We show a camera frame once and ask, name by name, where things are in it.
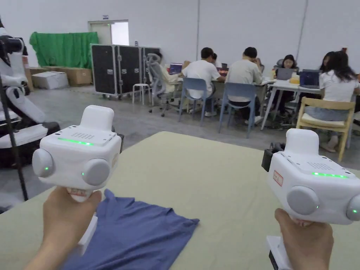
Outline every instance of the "white controller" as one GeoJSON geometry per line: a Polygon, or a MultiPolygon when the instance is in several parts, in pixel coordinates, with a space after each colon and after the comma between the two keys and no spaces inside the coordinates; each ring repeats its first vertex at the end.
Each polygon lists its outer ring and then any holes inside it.
{"type": "MultiPolygon", "coordinates": [[[[90,105],[79,126],[73,125],[44,137],[32,157],[39,179],[66,187],[73,199],[83,202],[94,190],[105,186],[117,166],[121,138],[112,132],[114,111],[90,105]]],[[[84,254],[95,232],[97,217],[79,242],[84,254]]]]}
{"type": "MultiPolygon", "coordinates": [[[[299,225],[360,220],[360,179],[320,156],[319,137],[311,130],[288,130],[285,150],[271,159],[267,183],[299,225]]],[[[291,270],[282,238],[268,236],[267,244],[278,269],[291,270]]]]}

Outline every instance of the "gray round knob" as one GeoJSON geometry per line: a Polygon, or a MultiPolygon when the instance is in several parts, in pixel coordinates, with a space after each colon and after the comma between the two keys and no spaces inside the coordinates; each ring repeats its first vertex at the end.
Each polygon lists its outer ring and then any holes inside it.
{"type": "Polygon", "coordinates": [[[107,180],[109,174],[108,162],[102,158],[93,158],[85,164],[82,179],[89,185],[98,186],[107,180]]]}
{"type": "Polygon", "coordinates": [[[346,216],[352,221],[360,221],[360,195],[353,197],[347,206],[346,216]]]}
{"type": "Polygon", "coordinates": [[[32,168],[38,177],[49,177],[54,172],[53,157],[44,149],[35,150],[32,154],[32,168]]]}
{"type": "Polygon", "coordinates": [[[319,206],[315,191],[305,186],[293,186],[287,195],[290,208],[300,215],[310,215],[319,206]]]}

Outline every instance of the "laptop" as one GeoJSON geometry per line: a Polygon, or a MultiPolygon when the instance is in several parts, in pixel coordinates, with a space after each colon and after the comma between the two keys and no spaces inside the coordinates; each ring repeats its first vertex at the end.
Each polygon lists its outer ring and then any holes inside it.
{"type": "Polygon", "coordinates": [[[217,71],[220,73],[221,76],[226,77],[229,69],[228,68],[217,68],[217,71]]]}
{"type": "Polygon", "coordinates": [[[304,88],[318,89],[320,76],[319,73],[320,70],[304,69],[302,72],[300,72],[300,86],[304,88]]]}
{"type": "Polygon", "coordinates": [[[182,68],[183,68],[183,65],[180,63],[171,63],[169,74],[170,75],[179,74],[179,73],[181,73],[182,68]]]}
{"type": "Polygon", "coordinates": [[[278,68],[278,75],[276,78],[278,80],[287,81],[291,79],[291,76],[294,72],[296,72],[296,70],[293,68],[278,68]]]}

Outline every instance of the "red label sticker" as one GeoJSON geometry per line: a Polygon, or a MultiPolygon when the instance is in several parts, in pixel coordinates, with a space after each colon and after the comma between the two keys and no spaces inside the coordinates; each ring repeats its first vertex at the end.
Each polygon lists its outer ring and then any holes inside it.
{"type": "Polygon", "coordinates": [[[284,178],[277,171],[274,171],[273,179],[279,184],[279,186],[283,186],[284,178]]]}

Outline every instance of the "finger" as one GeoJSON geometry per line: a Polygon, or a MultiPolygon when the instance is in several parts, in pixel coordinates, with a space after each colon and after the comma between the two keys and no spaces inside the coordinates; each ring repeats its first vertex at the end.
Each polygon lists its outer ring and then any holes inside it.
{"type": "Polygon", "coordinates": [[[291,226],[294,222],[289,217],[288,213],[283,209],[276,209],[275,210],[275,218],[278,221],[281,230],[286,226],[291,226]]]}
{"type": "Polygon", "coordinates": [[[102,198],[102,193],[101,191],[98,190],[95,191],[93,194],[91,194],[91,196],[89,197],[89,199],[86,200],[86,202],[90,204],[95,211],[96,208],[98,207],[98,204],[101,202],[101,198],[102,198]]]}

